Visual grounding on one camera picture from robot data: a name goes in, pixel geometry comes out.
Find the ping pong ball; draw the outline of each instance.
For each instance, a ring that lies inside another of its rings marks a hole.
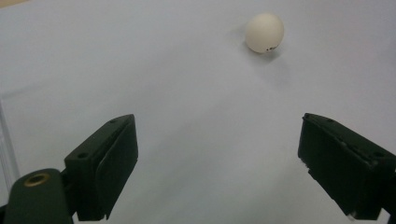
[[[257,15],[247,24],[247,46],[258,53],[271,51],[280,44],[284,32],[278,16],[271,13]]]

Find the table surface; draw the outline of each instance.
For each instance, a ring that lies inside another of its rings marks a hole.
[[[1,8],[0,99],[20,173],[62,170],[103,123],[134,114],[139,161],[106,223],[350,223],[297,157],[301,117],[396,153],[395,11],[394,0]],[[260,55],[244,32],[262,12],[285,37]]]

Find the white ball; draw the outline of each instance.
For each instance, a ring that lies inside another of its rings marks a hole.
[[[258,53],[271,51],[280,44],[284,32],[278,16],[271,13],[257,15],[247,24],[247,46]]]

